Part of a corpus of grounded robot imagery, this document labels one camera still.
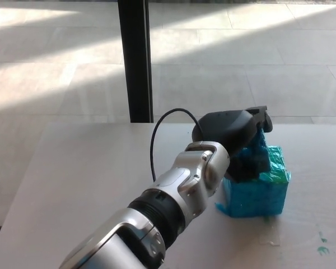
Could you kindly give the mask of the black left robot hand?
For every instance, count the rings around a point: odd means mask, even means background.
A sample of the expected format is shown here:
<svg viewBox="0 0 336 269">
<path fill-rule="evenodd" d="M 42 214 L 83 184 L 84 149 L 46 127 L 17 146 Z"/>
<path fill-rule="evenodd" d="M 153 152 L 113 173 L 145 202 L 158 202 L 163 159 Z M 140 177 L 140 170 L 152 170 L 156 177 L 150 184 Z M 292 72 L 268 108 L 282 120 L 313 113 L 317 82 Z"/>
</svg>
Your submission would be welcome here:
<svg viewBox="0 0 336 269">
<path fill-rule="evenodd" d="M 248 182 L 270 172 L 265 133 L 273 130 L 266 106 L 245 110 L 212 112 L 193 128 L 192 140 L 218 142 L 227 150 L 230 164 L 225 177 L 233 182 Z"/>
</svg>

